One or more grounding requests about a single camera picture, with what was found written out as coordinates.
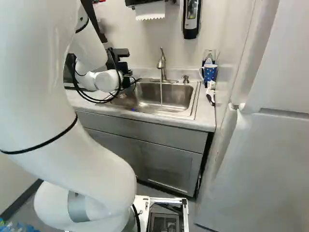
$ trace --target soap dispenser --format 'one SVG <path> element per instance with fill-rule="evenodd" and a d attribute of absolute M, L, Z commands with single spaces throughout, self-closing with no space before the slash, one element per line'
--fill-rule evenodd
<path fill-rule="evenodd" d="M 186 40 L 195 39 L 199 33 L 202 0 L 183 1 L 183 36 Z"/>

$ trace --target floor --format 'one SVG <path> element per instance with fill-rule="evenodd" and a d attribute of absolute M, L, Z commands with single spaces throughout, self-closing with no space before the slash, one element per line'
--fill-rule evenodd
<path fill-rule="evenodd" d="M 138 184 L 137 194 L 151 197 L 174 197 L 173 195 L 140 184 Z M 198 227 L 193 223 L 194 213 L 195 201 L 191 200 L 189 201 L 189 231 L 206 232 L 206 230 Z M 38 219 L 33 209 L 33 197 L 30 198 L 30 200 L 19 209 L 19 211 L 11 218 L 11 221 L 19 221 L 22 223 L 33 225 L 35 229 L 40 230 L 41 232 L 60 232 L 59 230 L 53 229 L 45 225 Z"/>

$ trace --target cabinet door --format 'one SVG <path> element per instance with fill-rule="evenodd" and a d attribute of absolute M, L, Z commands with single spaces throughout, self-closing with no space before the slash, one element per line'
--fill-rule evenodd
<path fill-rule="evenodd" d="M 202 155 L 96 130 L 90 136 L 122 157 L 138 179 L 193 196 Z"/>
<path fill-rule="evenodd" d="M 127 139 L 125 137 L 103 133 L 97 130 L 86 129 L 86 131 L 88 131 L 95 141 L 130 164 L 138 179 L 147 180 L 143 156 L 140 147 L 136 145 L 134 139 Z"/>

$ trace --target paper towel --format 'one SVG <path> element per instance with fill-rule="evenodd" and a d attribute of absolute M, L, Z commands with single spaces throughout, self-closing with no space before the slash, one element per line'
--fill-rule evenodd
<path fill-rule="evenodd" d="M 136 20 L 149 20 L 165 17 L 165 1 L 135 5 Z"/>

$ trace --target white refrigerator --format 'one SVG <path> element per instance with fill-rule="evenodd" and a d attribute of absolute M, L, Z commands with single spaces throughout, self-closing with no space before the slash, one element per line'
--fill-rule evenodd
<path fill-rule="evenodd" d="M 231 0 L 195 223 L 309 232 L 309 1 Z"/>

